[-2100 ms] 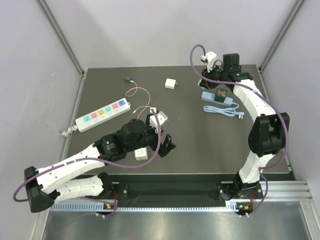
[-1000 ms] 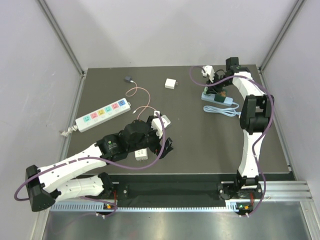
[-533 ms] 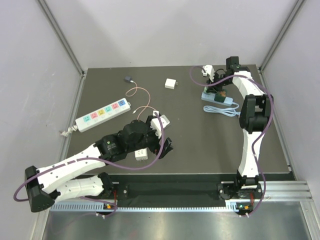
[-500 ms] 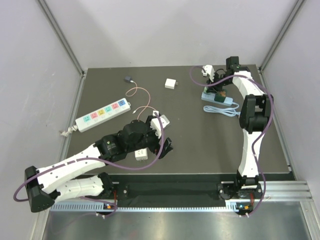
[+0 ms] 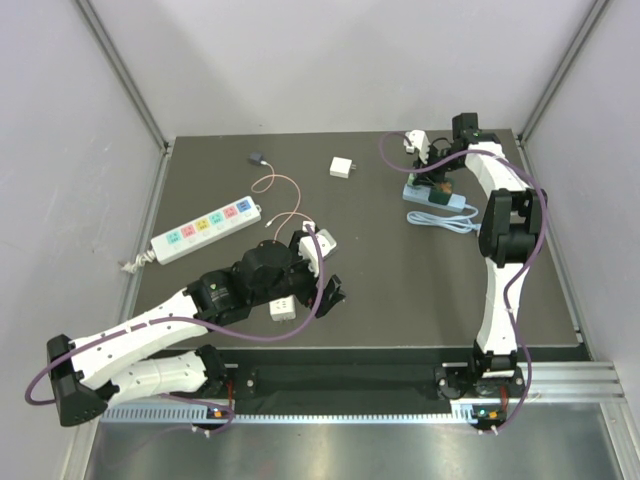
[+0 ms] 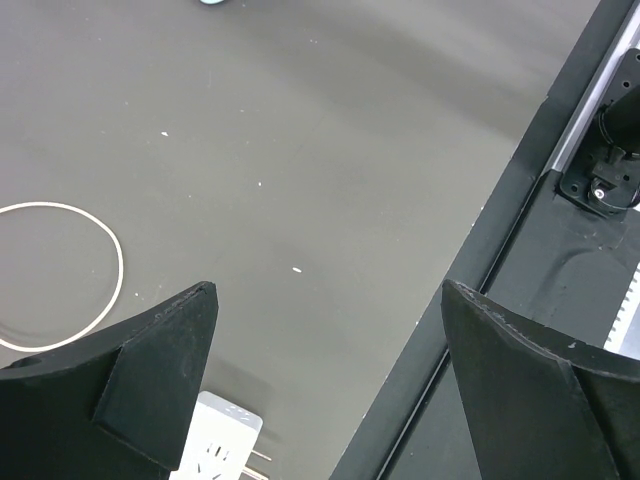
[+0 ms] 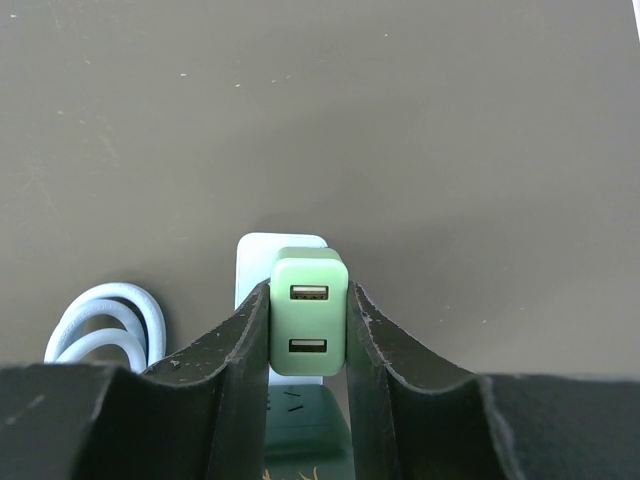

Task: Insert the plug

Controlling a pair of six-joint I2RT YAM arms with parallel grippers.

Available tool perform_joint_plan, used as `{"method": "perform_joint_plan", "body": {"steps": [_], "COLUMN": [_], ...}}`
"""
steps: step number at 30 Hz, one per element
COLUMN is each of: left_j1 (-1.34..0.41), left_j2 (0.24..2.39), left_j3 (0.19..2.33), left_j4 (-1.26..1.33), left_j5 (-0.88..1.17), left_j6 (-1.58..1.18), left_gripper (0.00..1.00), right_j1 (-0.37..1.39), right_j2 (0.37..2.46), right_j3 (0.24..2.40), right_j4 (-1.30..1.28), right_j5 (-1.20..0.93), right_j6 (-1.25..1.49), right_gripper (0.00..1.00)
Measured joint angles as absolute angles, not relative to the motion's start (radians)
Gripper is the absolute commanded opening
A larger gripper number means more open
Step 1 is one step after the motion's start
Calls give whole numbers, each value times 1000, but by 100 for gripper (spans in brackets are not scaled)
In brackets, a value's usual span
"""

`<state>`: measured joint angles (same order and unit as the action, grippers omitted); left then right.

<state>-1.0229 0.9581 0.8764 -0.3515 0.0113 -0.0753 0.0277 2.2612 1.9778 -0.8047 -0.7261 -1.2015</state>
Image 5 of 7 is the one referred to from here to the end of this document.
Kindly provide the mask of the dark green cube adapter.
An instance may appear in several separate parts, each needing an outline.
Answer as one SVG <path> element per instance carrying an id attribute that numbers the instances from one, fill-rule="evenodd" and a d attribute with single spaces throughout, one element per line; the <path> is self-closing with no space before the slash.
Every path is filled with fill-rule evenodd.
<path id="1" fill-rule="evenodd" d="M 450 182 L 434 183 L 429 187 L 428 201 L 436 205 L 447 205 L 453 195 Z"/>

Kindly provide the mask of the white cube socket adapter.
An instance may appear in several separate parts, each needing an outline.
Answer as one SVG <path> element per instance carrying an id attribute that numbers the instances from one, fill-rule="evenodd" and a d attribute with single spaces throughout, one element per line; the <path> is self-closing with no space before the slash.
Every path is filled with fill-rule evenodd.
<path id="1" fill-rule="evenodd" d="M 278 325 L 286 324 L 296 319 L 296 301 L 293 295 L 272 300 L 268 305 L 271 320 Z"/>

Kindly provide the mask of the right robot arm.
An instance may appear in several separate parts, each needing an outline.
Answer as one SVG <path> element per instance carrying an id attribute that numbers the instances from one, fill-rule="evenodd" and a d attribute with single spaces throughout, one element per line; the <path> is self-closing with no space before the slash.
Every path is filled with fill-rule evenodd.
<path id="1" fill-rule="evenodd" d="M 449 173 L 471 172 L 487 198 L 481 223 L 459 216 L 459 230 L 477 234 L 487 268 L 483 319 L 469 364 L 442 367 L 436 373 L 439 393 L 450 400 L 467 394 L 521 395 L 526 384 L 517 357 L 521 343 L 517 317 L 521 290 L 540 253 L 547 230 L 547 197 L 531 177 L 511 164 L 499 138 L 480 129 L 474 113 L 452 120 L 452 138 L 438 147 L 421 130 L 405 134 L 407 152 L 415 155 L 408 184 L 426 188 L 429 200 L 444 204 L 453 196 Z"/>

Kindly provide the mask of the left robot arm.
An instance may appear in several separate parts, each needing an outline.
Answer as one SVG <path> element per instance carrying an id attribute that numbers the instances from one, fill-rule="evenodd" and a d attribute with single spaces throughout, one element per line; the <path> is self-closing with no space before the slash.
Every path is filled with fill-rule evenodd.
<path id="1" fill-rule="evenodd" d="M 339 277 L 324 276 L 324 260 L 336 247 L 325 230 L 298 231 L 289 244 L 266 240 L 118 327 L 51 338 L 48 376 L 60 425 L 81 425 L 138 398 L 220 394 L 227 373 L 213 346 L 160 360 L 155 354 L 211 331 L 230 335 L 229 325 L 247 319 L 253 308 L 289 297 L 314 318 L 326 315 L 345 297 Z"/>

